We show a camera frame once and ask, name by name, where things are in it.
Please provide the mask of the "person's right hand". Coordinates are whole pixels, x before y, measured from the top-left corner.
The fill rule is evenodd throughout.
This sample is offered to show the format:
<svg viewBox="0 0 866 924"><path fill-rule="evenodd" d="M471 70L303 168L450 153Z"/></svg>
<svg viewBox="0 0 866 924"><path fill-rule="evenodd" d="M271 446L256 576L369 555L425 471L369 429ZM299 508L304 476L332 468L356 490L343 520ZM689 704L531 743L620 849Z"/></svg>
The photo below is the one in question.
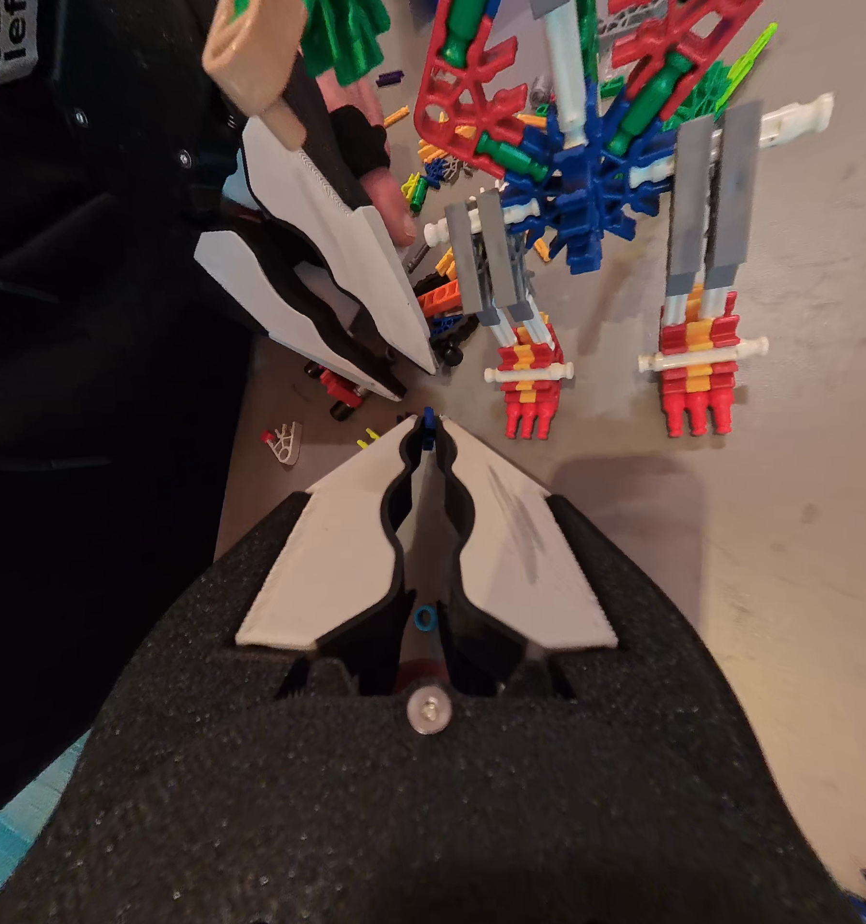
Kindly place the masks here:
<svg viewBox="0 0 866 924"><path fill-rule="evenodd" d="M443 659L415 658L402 661L398 667L393 687L395 695L417 685L421 687L433 684L446 687L450 685L449 670Z"/></svg>

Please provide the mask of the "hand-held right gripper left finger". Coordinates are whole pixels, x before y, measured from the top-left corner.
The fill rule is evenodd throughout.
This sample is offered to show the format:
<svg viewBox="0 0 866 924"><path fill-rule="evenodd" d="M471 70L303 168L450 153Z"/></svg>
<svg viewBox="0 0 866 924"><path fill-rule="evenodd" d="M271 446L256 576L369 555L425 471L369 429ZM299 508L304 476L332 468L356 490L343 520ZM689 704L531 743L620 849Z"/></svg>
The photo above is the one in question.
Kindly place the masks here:
<svg viewBox="0 0 866 924"><path fill-rule="evenodd" d="M308 488L238 646L336 658L363 695L393 691L415 595L397 529L412 510L423 439L423 419L409 416Z"/></svg>

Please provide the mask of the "orange ladder connector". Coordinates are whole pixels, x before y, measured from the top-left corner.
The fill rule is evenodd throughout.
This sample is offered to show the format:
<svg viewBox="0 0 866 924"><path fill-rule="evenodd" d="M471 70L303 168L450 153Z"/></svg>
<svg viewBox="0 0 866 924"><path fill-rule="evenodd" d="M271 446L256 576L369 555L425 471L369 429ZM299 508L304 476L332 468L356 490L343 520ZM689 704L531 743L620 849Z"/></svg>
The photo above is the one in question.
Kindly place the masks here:
<svg viewBox="0 0 866 924"><path fill-rule="evenodd" d="M462 296L458 280L450 280L437 288L419 295L418 303L424 317L448 313L462 307Z"/></svg>

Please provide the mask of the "red toy piece assembly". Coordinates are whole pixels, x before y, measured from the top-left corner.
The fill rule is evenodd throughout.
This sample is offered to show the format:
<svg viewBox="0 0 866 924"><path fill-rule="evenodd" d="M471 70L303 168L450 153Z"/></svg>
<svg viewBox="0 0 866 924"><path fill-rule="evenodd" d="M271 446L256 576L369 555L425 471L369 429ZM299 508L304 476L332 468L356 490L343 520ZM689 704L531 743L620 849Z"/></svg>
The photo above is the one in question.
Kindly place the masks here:
<svg viewBox="0 0 866 924"><path fill-rule="evenodd" d="M348 420L370 394L366 387L336 374L315 361L309 361L304 367L304 372L323 384L327 394L335 399L330 414L337 422Z"/></svg>

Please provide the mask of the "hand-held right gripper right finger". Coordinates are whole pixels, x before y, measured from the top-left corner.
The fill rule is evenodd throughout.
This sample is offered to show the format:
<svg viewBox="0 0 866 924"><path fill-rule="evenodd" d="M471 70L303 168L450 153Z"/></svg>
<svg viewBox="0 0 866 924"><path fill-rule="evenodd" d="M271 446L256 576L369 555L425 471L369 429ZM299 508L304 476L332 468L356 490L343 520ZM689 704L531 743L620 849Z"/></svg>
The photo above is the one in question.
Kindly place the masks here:
<svg viewBox="0 0 866 924"><path fill-rule="evenodd" d="M471 697L573 697L562 663L619 639L585 574L562 498L441 417L436 461L454 539L440 634L450 685Z"/></svg>

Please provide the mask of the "dark grey connector piece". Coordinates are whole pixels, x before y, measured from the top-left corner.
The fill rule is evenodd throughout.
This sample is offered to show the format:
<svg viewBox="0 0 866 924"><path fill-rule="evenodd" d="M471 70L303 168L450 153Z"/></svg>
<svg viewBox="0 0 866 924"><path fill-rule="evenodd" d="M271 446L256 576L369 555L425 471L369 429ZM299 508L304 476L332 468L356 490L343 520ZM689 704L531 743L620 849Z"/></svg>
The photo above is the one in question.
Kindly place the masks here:
<svg viewBox="0 0 866 924"><path fill-rule="evenodd" d="M624 7L613 13L608 12L597 23L597 36L601 42L613 41L618 37L637 29L648 17L656 15L656 2Z"/></svg>

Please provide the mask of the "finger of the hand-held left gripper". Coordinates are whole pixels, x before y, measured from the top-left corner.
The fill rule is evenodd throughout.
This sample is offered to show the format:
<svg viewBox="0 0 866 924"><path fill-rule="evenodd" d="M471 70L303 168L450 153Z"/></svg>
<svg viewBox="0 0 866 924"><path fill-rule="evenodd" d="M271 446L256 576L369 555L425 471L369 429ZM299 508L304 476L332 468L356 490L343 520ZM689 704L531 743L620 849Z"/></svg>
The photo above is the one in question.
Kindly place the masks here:
<svg viewBox="0 0 866 924"><path fill-rule="evenodd" d="M318 119L304 145L291 151L253 117L243 130L242 152L254 200L308 238L334 282L367 309L391 347L434 373L427 321L378 210L342 157L332 124Z"/></svg>
<svg viewBox="0 0 866 924"><path fill-rule="evenodd" d="M263 229L207 231L194 256L273 340L384 398L403 399L389 364L349 335L266 237Z"/></svg>

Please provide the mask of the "white and red connector piece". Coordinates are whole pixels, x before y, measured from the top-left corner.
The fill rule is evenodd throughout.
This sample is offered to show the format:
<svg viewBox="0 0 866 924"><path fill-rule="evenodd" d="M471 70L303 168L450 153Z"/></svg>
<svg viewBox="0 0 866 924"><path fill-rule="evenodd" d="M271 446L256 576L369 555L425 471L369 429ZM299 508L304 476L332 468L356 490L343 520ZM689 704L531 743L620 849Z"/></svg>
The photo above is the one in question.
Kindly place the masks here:
<svg viewBox="0 0 866 924"><path fill-rule="evenodd" d="M282 424L280 428L261 433L262 442L277 461L286 467L296 465L300 456L302 425L300 422Z"/></svg>

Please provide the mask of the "colourful construction toy model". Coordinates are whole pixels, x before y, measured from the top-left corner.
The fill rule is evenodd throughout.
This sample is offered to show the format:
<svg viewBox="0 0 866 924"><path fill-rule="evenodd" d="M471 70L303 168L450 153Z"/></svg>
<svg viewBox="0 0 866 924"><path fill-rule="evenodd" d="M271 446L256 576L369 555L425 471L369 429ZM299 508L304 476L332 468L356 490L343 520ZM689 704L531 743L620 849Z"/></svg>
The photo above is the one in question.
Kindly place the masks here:
<svg viewBox="0 0 866 924"><path fill-rule="evenodd" d="M383 2L363 3L372 5L366 77L383 59L377 39L390 21ZM634 216L658 215L666 193L670 230L658 347L639 357L638 369L658 377L671 438L732 432L739 364L769 349L765 337L739 337L735 312L758 156L826 130L834 94L767 114L759 100L727 105L719 119L706 115L670 131L662 126L758 6L656 2L655 16L601 42L595 2L530 2L550 64L545 116L538 117L524 112L528 102L542 104L525 84L486 95L487 84L514 65L518 48L514 37L487 45L499 2L438 2L414 126L422 143L495 184L471 202L450 204L425 227L430 252L407 276L414 291L453 248L463 311L497 342L499 363L485 370L485 381L503 396L508 438L545 440L562 382L574 376L535 302L526 263L534 241L544 237L552 260L563 255L572 274L597 271L605 236L634 239ZM341 79L332 70L344 86L363 78ZM286 149L300 149L305 128L278 103L273 108L267 122L249 116L246 124L258 117ZM224 187L233 213L207 231L263 229L271 251L333 307L351 337L355 310L339 313L340 302L363 308L375 326L334 282L308 238L254 200L242 137L238 160Z"/></svg>

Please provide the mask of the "person's left hand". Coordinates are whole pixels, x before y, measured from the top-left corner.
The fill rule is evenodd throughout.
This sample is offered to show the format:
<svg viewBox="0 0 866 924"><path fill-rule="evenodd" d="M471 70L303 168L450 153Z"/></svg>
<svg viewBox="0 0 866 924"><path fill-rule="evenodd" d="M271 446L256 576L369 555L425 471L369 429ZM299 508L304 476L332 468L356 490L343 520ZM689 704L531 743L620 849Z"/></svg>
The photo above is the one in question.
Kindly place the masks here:
<svg viewBox="0 0 866 924"><path fill-rule="evenodd" d="M416 236L414 218L390 169L390 144L375 85L363 77L341 85L333 70L316 80L343 163L359 180L398 248Z"/></svg>

